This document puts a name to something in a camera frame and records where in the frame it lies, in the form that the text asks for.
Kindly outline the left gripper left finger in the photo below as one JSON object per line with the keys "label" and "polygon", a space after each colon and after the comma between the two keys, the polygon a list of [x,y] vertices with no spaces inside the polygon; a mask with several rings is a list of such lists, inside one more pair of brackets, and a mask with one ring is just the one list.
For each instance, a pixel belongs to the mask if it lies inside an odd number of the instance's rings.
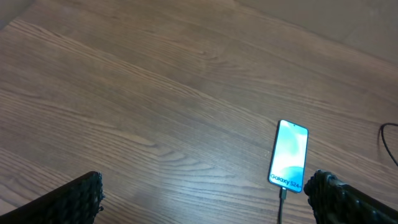
{"label": "left gripper left finger", "polygon": [[102,175],[90,171],[79,178],[1,215],[2,224],[93,224],[104,210]]}

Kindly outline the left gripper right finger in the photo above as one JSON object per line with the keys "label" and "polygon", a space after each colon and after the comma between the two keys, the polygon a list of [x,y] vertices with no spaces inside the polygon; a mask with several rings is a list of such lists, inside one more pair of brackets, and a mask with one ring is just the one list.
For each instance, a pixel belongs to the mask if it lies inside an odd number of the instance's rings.
{"label": "left gripper right finger", "polygon": [[303,188],[317,224],[397,224],[397,210],[318,170]]}

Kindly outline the blue Samsung smartphone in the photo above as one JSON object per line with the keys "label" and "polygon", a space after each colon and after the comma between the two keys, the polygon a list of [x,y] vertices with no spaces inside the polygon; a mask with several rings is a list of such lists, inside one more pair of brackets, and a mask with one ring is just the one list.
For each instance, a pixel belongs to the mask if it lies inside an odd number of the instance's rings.
{"label": "blue Samsung smartphone", "polygon": [[278,122],[268,180],[289,191],[303,189],[308,129],[287,120]]}

